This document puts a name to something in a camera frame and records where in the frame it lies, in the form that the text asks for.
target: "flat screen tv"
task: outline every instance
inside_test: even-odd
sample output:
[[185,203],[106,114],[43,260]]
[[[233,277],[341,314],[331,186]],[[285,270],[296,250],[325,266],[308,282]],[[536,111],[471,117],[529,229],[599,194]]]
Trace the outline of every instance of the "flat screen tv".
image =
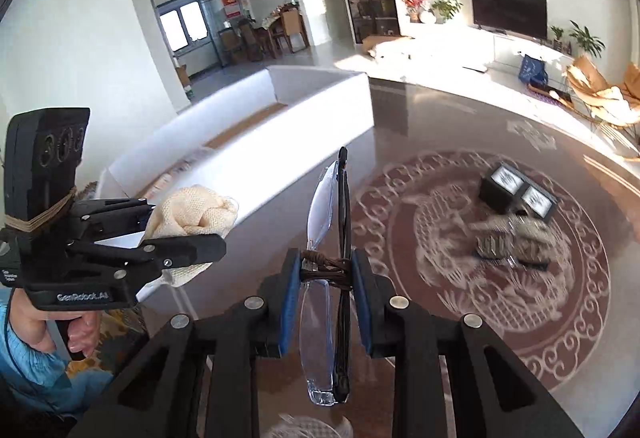
[[474,24],[546,39],[546,0],[471,0]]

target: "light blue shirt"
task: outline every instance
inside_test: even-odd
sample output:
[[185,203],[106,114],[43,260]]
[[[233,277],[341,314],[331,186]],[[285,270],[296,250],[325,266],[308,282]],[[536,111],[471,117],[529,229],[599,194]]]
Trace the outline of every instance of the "light blue shirt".
[[[34,410],[51,411],[47,402],[62,416],[79,418],[113,378],[108,371],[87,370],[68,378],[67,361],[57,354],[38,352],[22,342],[11,323],[4,339],[4,319],[9,288],[0,287],[0,374],[14,396]],[[27,382],[15,369],[9,356],[14,357]]]

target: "silver bolt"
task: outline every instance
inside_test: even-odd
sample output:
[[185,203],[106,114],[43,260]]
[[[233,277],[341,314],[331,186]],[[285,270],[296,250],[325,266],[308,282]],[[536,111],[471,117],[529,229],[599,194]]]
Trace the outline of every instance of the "silver bolt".
[[171,326],[176,330],[180,330],[189,324],[189,316],[184,313],[178,313],[171,318]]
[[404,310],[407,306],[409,306],[409,299],[406,297],[402,297],[401,295],[396,295],[389,299],[389,304],[398,310]]
[[482,318],[475,313],[467,313],[462,320],[469,328],[479,328],[482,326]]
[[264,301],[262,300],[262,297],[258,297],[254,295],[251,297],[247,297],[244,300],[244,307],[249,308],[250,310],[257,310],[262,308],[262,306],[264,306]]

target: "white vase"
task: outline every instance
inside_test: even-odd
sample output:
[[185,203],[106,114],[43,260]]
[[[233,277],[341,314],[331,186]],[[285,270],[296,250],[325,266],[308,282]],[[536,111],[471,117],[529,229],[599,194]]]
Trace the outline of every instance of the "white vase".
[[430,12],[428,10],[422,10],[420,12],[420,15],[418,16],[418,18],[420,19],[420,22],[422,24],[435,24],[436,23],[436,16],[433,14],[433,12]]

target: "circular table pattern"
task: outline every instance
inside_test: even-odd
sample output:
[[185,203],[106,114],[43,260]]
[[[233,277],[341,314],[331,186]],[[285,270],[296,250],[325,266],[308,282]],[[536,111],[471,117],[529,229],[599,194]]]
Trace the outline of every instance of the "circular table pattern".
[[[558,199],[558,239],[547,271],[487,265],[474,257],[473,223],[492,211],[480,177],[505,162]],[[523,163],[473,150],[421,153],[386,166],[354,197],[353,244],[398,294],[434,315],[479,314],[553,389],[593,351],[606,322],[609,266],[589,216],[558,183]]]

